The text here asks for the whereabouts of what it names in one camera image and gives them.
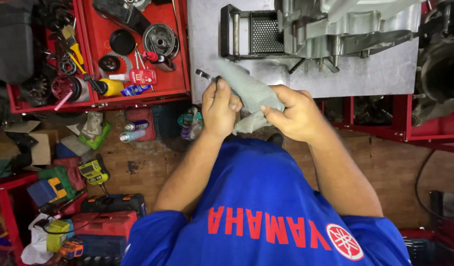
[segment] red tool drawer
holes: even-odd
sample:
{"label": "red tool drawer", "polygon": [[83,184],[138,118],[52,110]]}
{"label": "red tool drawer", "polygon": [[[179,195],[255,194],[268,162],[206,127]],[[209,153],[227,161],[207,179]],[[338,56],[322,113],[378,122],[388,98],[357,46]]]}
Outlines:
{"label": "red tool drawer", "polygon": [[[80,9],[79,9],[79,3],[77,1],[74,2],[74,10],[70,10],[70,12],[73,13],[74,17],[76,18],[76,39],[78,43],[80,43],[80,50],[84,59],[84,62],[88,62],[88,57],[86,56],[86,50],[87,47],[85,45],[82,45],[84,43],[84,38],[83,38],[83,25],[81,23],[81,14],[80,14]],[[53,40],[49,39],[50,36],[50,30],[46,30],[46,36],[47,36],[47,47],[49,49],[49,52],[54,52],[54,45],[53,45]],[[53,66],[56,66],[56,61],[54,59],[48,59],[48,63],[53,64]],[[76,75],[77,77],[82,78],[81,72],[78,70],[79,75]],[[57,101],[54,105],[48,105],[48,106],[42,106],[42,107],[31,107],[29,103],[22,99],[20,96],[20,89],[18,86],[15,85],[7,85],[7,91],[9,93],[9,101],[11,105],[11,112],[12,113],[29,113],[29,112],[54,112],[54,108],[56,105],[58,105],[59,101]],[[90,100],[86,102],[78,102],[78,103],[65,103],[63,106],[60,108],[59,112],[68,112],[68,111],[75,111],[77,107],[81,106],[91,106],[94,104],[94,97],[92,94],[89,95]]]}
{"label": "red tool drawer", "polygon": [[87,226],[76,230],[74,232],[76,235],[125,236],[128,241],[130,228],[137,221],[137,213],[134,211],[101,215],[98,213],[86,213],[74,215],[71,220],[74,228],[80,228],[89,222]]}
{"label": "red tool drawer", "polygon": [[[81,22],[83,24],[83,39],[85,40],[83,45],[88,48],[86,49],[86,57],[89,58],[88,71],[98,80],[101,78],[98,61],[102,56],[112,51],[109,46],[109,38],[114,31],[122,27],[113,21],[99,16],[92,7],[92,0],[75,0],[75,2],[77,3],[76,6],[79,8],[79,13],[82,14]],[[168,101],[168,98],[176,99],[187,96],[187,93],[190,91],[190,83],[188,73],[189,64],[187,56],[186,20],[184,12],[180,12],[181,8],[185,7],[180,5],[179,0],[174,1],[174,7],[171,4],[157,6],[151,3],[145,8],[145,11],[142,12],[142,14],[146,16],[152,24],[166,24],[178,36],[180,48],[177,56],[173,59],[177,69],[171,72],[164,72],[157,69],[149,62],[146,62],[145,66],[147,68],[155,69],[157,71],[158,84],[153,87],[155,90],[154,93],[151,90],[147,90],[142,94],[135,96],[106,97],[92,91],[96,105],[102,104],[102,106],[119,107],[125,104],[127,107],[132,107],[135,104],[151,104],[153,101]],[[130,33],[135,37],[139,51],[143,52],[142,36],[135,32]],[[134,52],[130,53],[128,57],[133,68],[135,68]],[[126,70],[127,68],[125,64],[123,64],[121,69],[115,73],[125,73]],[[124,87],[126,88],[129,85],[130,82],[126,82]]]}

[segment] screwdriver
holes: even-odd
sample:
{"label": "screwdriver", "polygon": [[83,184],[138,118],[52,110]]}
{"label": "screwdriver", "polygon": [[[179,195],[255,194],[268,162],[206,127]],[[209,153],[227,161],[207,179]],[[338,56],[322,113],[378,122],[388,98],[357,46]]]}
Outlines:
{"label": "screwdriver", "polygon": [[91,84],[91,87],[92,87],[93,90],[95,90],[95,91],[97,91],[97,93],[103,95],[105,92],[101,89],[99,84],[92,78],[92,76],[87,74],[84,71],[84,69],[81,67],[81,65],[79,65],[78,61],[74,58],[74,56],[71,53],[68,53],[68,55],[71,57],[71,59],[74,61],[74,63],[81,70],[81,73],[84,76],[83,80],[86,81],[86,82],[89,82],[89,84]]}

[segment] green container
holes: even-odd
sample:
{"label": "green container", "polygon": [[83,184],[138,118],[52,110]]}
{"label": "green container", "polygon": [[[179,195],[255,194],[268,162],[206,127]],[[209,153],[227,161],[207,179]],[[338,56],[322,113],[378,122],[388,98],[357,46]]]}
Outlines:
{"label": "green container", "polygon": [[66,174],[66,168],[64,166],[58,165],[49,169],[41,170],[38,172],[38,178],[48,180],[51,178],[58,178],[63,185],[63,188],[66,190],[66,196],[61,199],[57,199],[54,203],[70,200],[76,195],[76,190],[71,186],[70,179]]}
{"label": "green container", "polygon": [[91,147],[91,149],[97,150],[101,146],[102,142],[105,140],[107,135],[109,134],[111,128],[112,124],[107,121],[104,121],[104,125],[102,126],[102,134],[100,136],[96,136],[94,139],[90,139],[80,134],[79,140],[82,141],[84,144],[88,145],[89,147]]}

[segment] wooden floor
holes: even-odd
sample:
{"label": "wooden floor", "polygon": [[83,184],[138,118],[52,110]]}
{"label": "wooden floor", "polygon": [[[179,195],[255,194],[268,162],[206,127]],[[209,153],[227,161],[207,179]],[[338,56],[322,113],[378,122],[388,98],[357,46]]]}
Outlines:
{"label": "wooden floor", "polygon": [[[159,189],[182,160],[183,153],[166,148],[160,141],[121,143],[118,135],[124,131],[124,113],[106,112],[106,119],[113,128],[98,152],[112,176],[106,183],[107,190],[112,194],[141,193],[150,211]],[[350,132],[341,135],[353,159],[377,191],[385,216],[398,228],[428,226],[428,214],[419,207],[414,195],[414,181],[430,150]],[[265,139],[268,135],[255,136]],[[307,144],[286,138],[283,148],[296,160],[311,186],[317,188]],[[453,153],[437,151],[428,162],[419,185],[424,203],[428,202],[428,192],[432,189],[454,192]],[[98,186],[91,186],[89,194],[101,195],[102,191]]]}

